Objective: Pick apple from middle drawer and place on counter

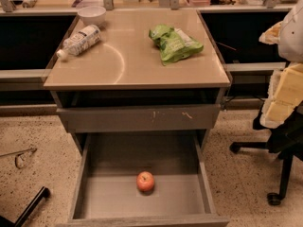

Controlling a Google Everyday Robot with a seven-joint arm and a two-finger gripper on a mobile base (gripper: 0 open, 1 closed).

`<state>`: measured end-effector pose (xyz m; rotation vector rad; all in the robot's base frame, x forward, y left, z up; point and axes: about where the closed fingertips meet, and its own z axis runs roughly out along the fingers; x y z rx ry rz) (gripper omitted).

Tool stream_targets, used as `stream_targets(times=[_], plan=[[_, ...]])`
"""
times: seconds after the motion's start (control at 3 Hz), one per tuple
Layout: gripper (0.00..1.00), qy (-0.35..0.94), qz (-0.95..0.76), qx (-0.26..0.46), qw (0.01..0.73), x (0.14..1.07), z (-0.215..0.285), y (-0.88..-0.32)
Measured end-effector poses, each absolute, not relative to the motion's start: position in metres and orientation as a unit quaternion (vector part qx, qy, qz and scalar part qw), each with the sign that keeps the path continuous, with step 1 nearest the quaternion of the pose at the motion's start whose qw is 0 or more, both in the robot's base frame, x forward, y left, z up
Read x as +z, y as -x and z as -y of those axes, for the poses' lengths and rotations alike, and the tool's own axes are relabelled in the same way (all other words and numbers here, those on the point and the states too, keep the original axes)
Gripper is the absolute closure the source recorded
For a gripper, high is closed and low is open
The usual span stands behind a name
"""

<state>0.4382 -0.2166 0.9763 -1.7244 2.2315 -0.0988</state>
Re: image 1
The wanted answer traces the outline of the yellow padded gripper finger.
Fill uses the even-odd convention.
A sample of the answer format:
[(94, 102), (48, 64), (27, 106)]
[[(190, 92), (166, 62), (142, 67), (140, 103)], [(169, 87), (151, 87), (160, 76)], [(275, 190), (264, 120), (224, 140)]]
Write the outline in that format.
[(282, 22), (278, 22), (263, 32), (258, 40), (264, 44), (279, 44), (279, 31)]
[(272, 74), (259, 123), (265, 128), (277, 128), (302, 101), (303, 64), (291, 62), (284, 70)]

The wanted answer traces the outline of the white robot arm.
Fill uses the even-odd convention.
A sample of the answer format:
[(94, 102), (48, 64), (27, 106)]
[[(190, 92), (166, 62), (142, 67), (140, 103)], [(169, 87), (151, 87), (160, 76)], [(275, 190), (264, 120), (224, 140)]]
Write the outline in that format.
[(260, 125), (275, 129), (303, 101), (303, 0), (299, 0), (281, 22), (263, 32), (258, 40), (264, 44), (276, 44), (278, 55), (290, 63), (285, 69), (273, 72), (268, 97), (261, 108)]

